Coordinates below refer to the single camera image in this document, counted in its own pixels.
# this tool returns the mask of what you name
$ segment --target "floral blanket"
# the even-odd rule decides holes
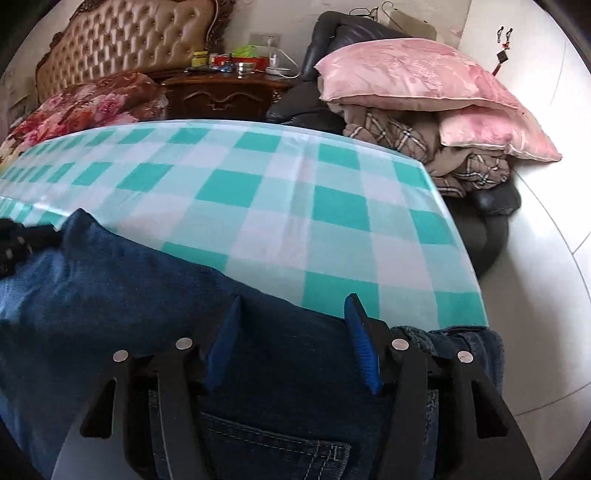
[[[106,125],[164,120],[165,87],[140,72],[72,85],[47,99],[0,147],[0,163],[50,138]]]

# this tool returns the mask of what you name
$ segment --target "folded clothes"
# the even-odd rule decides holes
[[[368,478],[391,402],[363,384],[342,319],[135,244],[82,210],[61,232],[58,248],[34,253],[0,281],[0,419],[45,478],[114,352],[166,350],[236,295],[235,350],[222,384],[200,397],[221,478],[241,478],[246,463],[269,480],[293,472]],[[491,330],[401,330],[426,352],[451,358],[471,351],[500,389],[502,344]],[[158,406],[151,400],[150,407]],[[431,478],[435,392],[427,412],[423,477]],[[279,470],[263,468],[269,464]]]
[[[442,195],[465,197],[507,181],[511,173],[502,150],[443,146],[433,112],[331,103],[329,108],[345,119],[344,136],[391,148],[423,163]]]

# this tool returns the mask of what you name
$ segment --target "carved wooden headboard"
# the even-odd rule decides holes
[[[223,51],[235,2],[84,0],[37,65],[39,100],[128,70],[163,80],[188,66],[194,51]]]

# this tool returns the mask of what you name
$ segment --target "metal screw head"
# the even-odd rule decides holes
[[[113,360],[115,360],[117,363],[120,362],[125,362],[129,357],[129,353],[127,350],[117,350],[114,354],[113,354]]]
[[[472,362],[472,360],[474,360],[474,357],[472,356],[472,354],[470,352],[466,352],[465,350],[462,350],[461,352],[457,353],[457,359],[462,362],[463,364],[469,364]]]
[[[392,340],[392,346],[395,350],[407,350],[408,342],[404,338],[396,338]]]
[[[186,350],[193,346],[193,341],[190,338],[183,337],[177,340],[176,346],[179,350]]]

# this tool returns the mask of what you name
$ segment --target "pillow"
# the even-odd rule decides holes
[[[521,107],[477,62],[455,48],[424,38],[356,43],[316,64],[321,100],[386,110],[437,112],[468,105]]]
[[[560,160],[562,155],[535,117],[525,107],[522,109],[523,114],[473,105],[439,112],[441,143],[448,147],[504,150],[524,160]]]

